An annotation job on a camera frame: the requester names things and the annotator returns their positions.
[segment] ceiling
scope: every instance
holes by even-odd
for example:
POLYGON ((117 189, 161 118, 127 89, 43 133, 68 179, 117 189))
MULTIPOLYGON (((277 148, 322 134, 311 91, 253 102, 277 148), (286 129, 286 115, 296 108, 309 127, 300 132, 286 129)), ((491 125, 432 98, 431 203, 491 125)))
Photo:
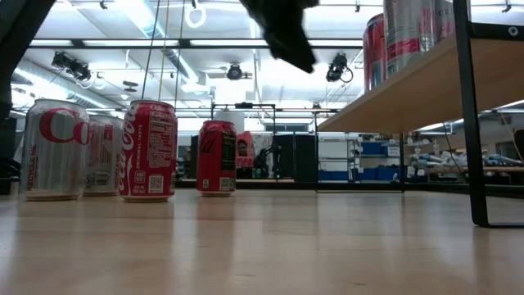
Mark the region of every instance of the ceiling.
MULTIPOLYGON (((37 39, 144 39, 146 35, 129 16, 128 10, 120 3, 141 0, 106 0, 107 10, 102 10, 96 0, 57 0, 47 19, 40 28, 37 39)), ((149 5, 156 12, 158 1, 149 5)), ((206 10, 206 21, 198 28, 192 28, 183 17, 184 1, 160 1, 159 24, 165 28, 165 34, 172 39, 250 39, 260 38, 260 30, 253 25, 246 11, 237 0, 213 1, 200 0, 200 7, 206 10)), ((186 10, 191 11, 190 1, 185 2, 186 10)), ((366 23, 382 12, 382 1, 360 0, 362 5, 355 12, 355 1, 321 1, 326 5, 308 9, 305 12, 304 27, 311 39, 361 39, 366 23)), ((503 5, 504 1, 476 1, 473 4, 503 5)), ((473 20, 490 23, 510 23, 524 25, 520 8, 502 13, 500 6, 477 7, 473 9, 473 20)), ((200 12, 190 15, 193 22, 199 21, 200 12)), ((106 100, 125 106, 134 98, 159 99, 174 102, 177 107, 204 107, 210 105, 211 95, 207 91, 192 91, 183 88, 186 83, 179 77, 173 64, 163 58, 161 50, 132 49, 126 65, 126 51, 120 49, 65 49, 67 55, 89 64, 94 79, 83 88, 106 100), (139 84, 136 93, 127 93, 130 98, 123 100, 124 80, 139 84)), ((59 73, 51 62, 55 50, 29 49, 25 60, 55 75, 59 75, 74 84, 66 73, 59 73)), ((238 63, 242 70, 256 72, 256 82, 260 101, 275 102, 281 107, 311 107, 313 102, 322 102, 324 107, 343 107, 363 93, 362 54, 359 49, 315 49, 318 64, 315 72, 308 75, 283 61, 275 61, 267 49, 180 49, 180 56, 199 76, 199 84, 208 89, 217 89, 221 99, 253 100, 256 95, 255 80, 231 82, 224 78, 224 73, 231 63, 238 63), (328 83, 325 80, 328 64, 338 52, 347 55, 355 73, 348 84, 328 83), (247 95, 238 96, 238 92, 247 95)))

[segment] red soda can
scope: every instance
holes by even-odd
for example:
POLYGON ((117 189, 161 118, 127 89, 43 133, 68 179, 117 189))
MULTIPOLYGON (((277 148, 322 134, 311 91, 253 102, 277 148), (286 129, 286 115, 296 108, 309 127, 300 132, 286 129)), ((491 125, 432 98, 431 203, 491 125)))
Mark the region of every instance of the red soda can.
POLYGON ((118 165, 124 121, 112 116, 89 116, 84 196, 118 196, 118 165))
POLYGON ((174 107, 131 102, 124 118, 119 190, 127 202, 165 202, 174 194, 176 130, 174 107))
POLYGON ((386 79, 386 45, 384 15, 369 20, 364 31, 364 91, 367 92, 386 79))
POLYGON ((237 181, 237 132, 234 124, 208 120, 200 130, 197 189, 203 196, 229 196, 237 181))
POLYGON ((76 199, 84 190, 89 118, 77 103, 37 99, 25 122, 22 188, 28 201, 76 199))

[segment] wooden floor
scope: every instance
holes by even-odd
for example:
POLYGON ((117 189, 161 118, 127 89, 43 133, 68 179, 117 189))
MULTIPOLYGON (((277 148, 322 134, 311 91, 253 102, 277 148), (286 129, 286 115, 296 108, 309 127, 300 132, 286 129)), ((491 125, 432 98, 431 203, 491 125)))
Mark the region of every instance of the wooden floor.
MULTIPOLYGON (((490 200, 524 221, 524 201, 490 200)), ((524 294, 524 231, 443 193, 0 201, 0 294, 524 294)))

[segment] nutrition label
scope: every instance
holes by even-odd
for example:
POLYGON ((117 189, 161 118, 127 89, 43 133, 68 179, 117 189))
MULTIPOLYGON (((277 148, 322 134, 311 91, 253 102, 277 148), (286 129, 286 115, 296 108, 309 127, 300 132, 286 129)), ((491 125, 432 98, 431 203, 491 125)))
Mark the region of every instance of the nutrition label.
POLYGON ((237 168, 237 137, 224 132, 222 135, 222 171, 235 171, 237 168))
POLYGON ((173 144, 173 116, 152 111, 149 120, 149 149, 147 154, 149 167, 170 167, 173 144))

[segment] soda can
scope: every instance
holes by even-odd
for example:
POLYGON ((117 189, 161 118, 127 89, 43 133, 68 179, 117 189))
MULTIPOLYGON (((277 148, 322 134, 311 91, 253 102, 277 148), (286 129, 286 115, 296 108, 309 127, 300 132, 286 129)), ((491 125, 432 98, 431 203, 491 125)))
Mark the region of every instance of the soda can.
POLYGON ((118 196, 118 165, 124 121, 112 116, 89 116, 84 196, 118 196))
POLYGON ((89 118, 77 103, 37 99, 25 122, 22 188, 28 201, 76 199, 84 190, 89 118))
POLYGON ((453 2, 451 0, 435 0, 436 41, 440 42, 455 32, 453 2))
POLYGON ((363 37, 364 91, 367 92, 386 79, 386 45, 384 40, 384 15, 369 20, 363 37))
POLYGON ((208 120, 199 134, 197 189, 203 196, 230 196, 237 182, 237 131, 227 121, 208 120))
POLYGON ((436 45, 434 0, 384 0, 386 77, 436 45))
POLYGON ((177 133, 173 106, 131 102, 119 167, 119 191, 126 202, 165 202, 174 194, 177 133))

